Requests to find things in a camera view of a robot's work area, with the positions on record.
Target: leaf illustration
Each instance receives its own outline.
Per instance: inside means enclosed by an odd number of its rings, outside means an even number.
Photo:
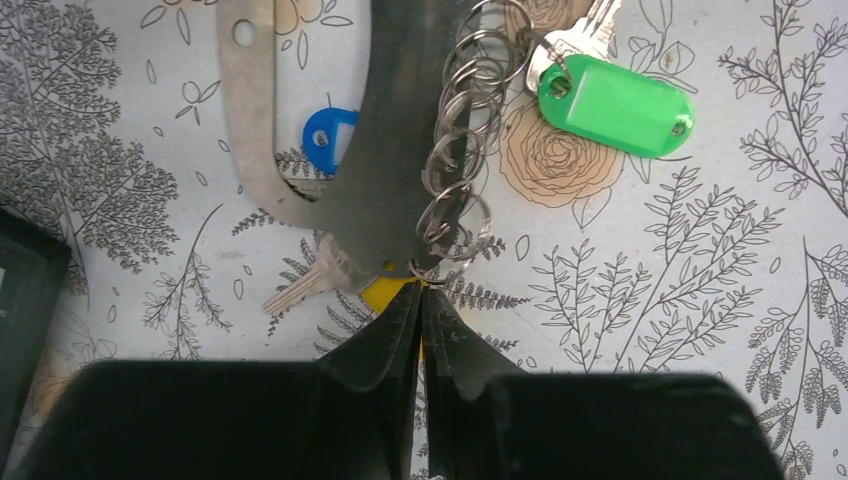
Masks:
[[[193,295],[195,312],[201,314],[207,326],[212,326],[225,332],[229,332],[232,324],[221,318],[224,309],[214,303],[210,297],[210,289],[207,286],[209,279],[209,266],[203,263],[203,259],[197,253],[198,242],[203,234],[209,220],[223,207],[218,205],[203,220],[188,252],[183,270],[179,276],[174,278],[165,272],[161,274],[161,280],[154,282],[159,289],[158,294],[147,292],[144,302],[145,314],[144,325],[154,330],[161,331],[167,338],[168,350],[162,353],[163,359],[168,360],[200,360],[201,345],[197,338],[197,324],[192,321],[189,310],[188,295]]]
[[[636,53],[647,47],[650,43],[651,42],[642,37],[630,37],[630,40],[627,41],[627,47],[630,48],[633,53]]]
[[[527,258],[528,253],[530,253],[530,236],[524,234],[515,242],[515,257],[520,262]]]
[[[153,62],[147,59],[147,81],[151,85],[156,85],[156,69],[153,68]]]
[[[200,102],[200,87],[193,81],[188,81],[183,84],[182,88],[183,100],[188,103],[195,104]]]
[[[28,2],[15,12],[4,5],[0,31],[17,17],[27,38],[18,42],[26,48],[5,49],[0,59],[0,121],[7,127],[0,204],[71,245],[65,287],[73,294],[88,290],[82,245],[134,273],[171,254],[177,236],[166,206],[177,197],[173,176],[146,161],[140,144],[107,130],[121,113],[101,94],[121,74],[110,57],[117,37],[82,5]]]
[[[674,42],[663,53],[659,66],[663,72],[677,75],[692,66],[694,61],[695,52],[691,48],[680,42]]]
[[[187,106],[187,107],[184,107],[182,110],[180,110],[179,112],[177,112],[177,115],[176,115],[174,118],[180,118],[180,117],[182,117],[183,115],[185,115],[186,113],[188,113],[188,112],[192,111],[193,109],[194,109],[194,105],[189,105],[189,106]]]
[[[639,0],[645,20],[657,33],[664,33],[672,22],[672,0]]]
[[[147,28],[159,20],[162,20],[162,17],[165,16],[165,12],[167,11],[168,9],[165,8],[164,5],[156,5],[151,8],[150,11],[144,15],[144,18],[141,19],[141,28]]]
[[[100,339],[97,341],[98,358],[114,358],[118,353],[118,346],[110,340]]]
[[[636,157],[627,154],[627,159],[630,160],[630,166],[642,179],[642,183],[648,185],[651,183],[651,160],[648,158]]]
[[[180,36],[186,45],[191,45],[191,28],[188,25],[188,18],[182,7],[177,10],[177,29],[180,31]]]
[[[306,62],[309,61],[309,37],[305,30],[301,30],[297,37],[297,63],[300,69],[306,69]]]
[[[328,27],[347,27],[353,25],[353,22],[346,17],[330,15],[321,19],[321,25]]]
[[[607,187],[588,198],[577,199],[571,206],[574,220],[581,229],[588,227],[609,204],[612,189]]]
[[[242,279],[238,278],[233,282],[233,294],[239,300],[244,297],[244,281]]]
[[[633,58],[630,59],[630,70],[633,70],[636,73],[643,73],[648,70],[654,59],[654,52],[656,49],[657,46],[653,43],[640,48],[633,54]]]
[[[221,85],[221,81],[218,80],[217,82],[213,83],[212,85],[209,85],[208,87],[206,87],[206,90],[204,90],[203,93],[200,94],[198,103],[202,103],[202,102],[205,102],[206,100],[209,100],[212,97],[212,95],[215,95],[215,92],[218,91],[218,86],[220,86],[220,85]]]

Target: silver key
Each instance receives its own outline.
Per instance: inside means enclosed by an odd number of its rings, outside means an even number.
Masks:
[[[339,248],[336,239],[325,234],[318,240],[318,258],[306,275],[262,305],[268,315],[279,315],[302,302],[306,297],[333,289],[359,293],[376,277],[363,272]]]
[[[530,58],[524,84],[533,93],[539,91],[542,75],[556,63],[557,57],[564,58],[573,53],[585,53],[595,58],[609,60],[609,42],[612,22],[621,0],[596,0],[587,16],[580,18],[568,30],[555,30],[545,35],[556,54],[543,46],[537,46]]]

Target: key blade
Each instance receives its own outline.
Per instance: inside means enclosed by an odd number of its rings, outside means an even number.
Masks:
[[[302,302],[306,297],[318,295],[333,288],[335,288],[335,285],[324,275],[323,269],[316,263],[306,272],[306,275],[262,304],[262,310],[271,316],[279,315]]]
[[[320,198],[332,180],[317,178],[286,178],[295,192],[312,198]]]
[[[554,48],[556,55],[563,58],[575,53],[585,53],[596,58],[601,58],[602,60],[607,59],[606,52],[599,51],[599,45],[596,41],[588,35],[580,33],[579,25],[575,25],[575,28],[571,30],[555,30],[550,32],[545,35],[545,40]],[[537,47],[533,51],[525,79],[525,86],[528,90],[538,93],[542,75],[556,63],[556,55],[544,47]]]

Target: fern drawing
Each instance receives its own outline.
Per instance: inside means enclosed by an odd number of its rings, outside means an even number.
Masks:
[[[545,280],[530,285],[546,297],[535,305],[550,314],[543,325],[562,332],[560,347],[582,371],[598,361],[617,372],[670,370],[724,344],[722,332],[751,317],[747,308],[761,290],[740,281],[783,210],[760,209],[732,188],[704,189],[698,172],[682,168],[645,204],[659,217],[645,232],[658,240],[662,268],[634,265],[624,253],[598,264],[589,239],[568,252],[555,247],[533,267]],[[627,335],[623,348],[604,349],[619,332]]]
[[[848,327],[848,250],[836,245],[816,257],[805,241],[804,262],[801,298],[789,310],[770,308],[751,334],[748,347],[757,354],[745,378],[745,389],[767,406],[757,418],[791,480],[813,471],[813,450],[795,431],[799,419],[814,416],[822,428],[829,412],[842,412],[840,395],[848,390],[848,364],[838,350]],[[814,334],[820,321],[830,324],[829,335]]]
[[[121,114],[101,93],[121,75],[115,34],[87,6],[7,1],[0,46],[0,207],[73,247],[68,290],[88,292],[82,246],[133,273],[172,255],[174,176],[107,131]]]
[[[298,177],[321,180],[329,180],[332,178],[312,165],[309,159],[306,158],[306,154],[303,152],[303,147],[300,147],[299,150],[291,148],[288,152],[278,153],[274,156],[274,159],[277,163],[277,169],[283,178]],[[314,198],[307,193],[298,191],[296,186],[292,186],[292,188],[303,197],[314,200]],[[282,225],[282,223],[280,223],[279,220],[274,218],[271,214],[259,208],[238,222],[232,228],[231,233],[235,237],[236,235],[244,233],[251,228],[264,227],[275,223]]]
[[[848,24],[834,18],[829,26],[816,24],[812,34],[798,17],[809,0],[773,0],[771,11],[760,17],[774,37],[774,48],[768,54],[752,48],[744,56],[734,54],[730,47],[718,59],[719,65],[736,85],[736,97],[756,94],[771,99],[773,113],[764,129],[756,129],[742,137],[740,149],[751,160],[751,170],[757,181],[764,182],[777,174],[776,192],[785,192],[790,199],[800,196],[809,187],[827,195],[839,211],[848,218],[848,114],[842,118],[844,130],[832,136],[830,147],[835,156],[828,159],[819,150],[816,126],[824,120],[819,115],[820,98],[825,82],[821,73],[832,59],[848,48]],[[804,37],[815,49],[796,58],[788,58],[788,45]]]
[[[203,221],[194,243],[189,250],[185,266],[180,276],[174,278],[165,272],[161,274],[161,280],[156,280],[153,285],[162,293],[154,294],[147,292],[147,301],[144,315],[144,324],[150,328],[161,331],[168,337],[169,349],[161,356],[169,360],[201,360],[201,345],[197,339],[195,329],[197,324],[192,322],[189,313],[189,292],[196,297],[194,307],[196,313],[206,318],[206,325],[219,328],[226,332],[230,331],[232,324],[221,318],[224,310],[210,297],[209,287],[206,280],[209,279],[209,267],[203,263],[203,259],[197,253],[197,242],[203,234],[203,230],[213,215],[222,207],[218,205]]]

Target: white patterned surface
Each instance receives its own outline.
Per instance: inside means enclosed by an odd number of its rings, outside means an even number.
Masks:
[[[262,314],[312,260],[313,232],[279,225],[239,187],[214,0],[168,4],[0,1],[0,204],[68,241],[76,272],[16,455],[98,359],[308,359],[370,319],[334,294]],[[367,5],[320,7],[278,39],[277,147],[301,176],[303,123],[328,95],[358,108],[366,75]],[[39,12],[72,28],[39,36]],[[501,136],[484,192],[497,239],[449,289],[466,321],[530,371],[720,374],[746,392],[788,475],[845,476],[839,17],[838,0],[624,0],[615,61],[689,91],[696,131],[676,162],[635,159],[551,135],[527,97],[511,99],[505,118],[525,133]]]

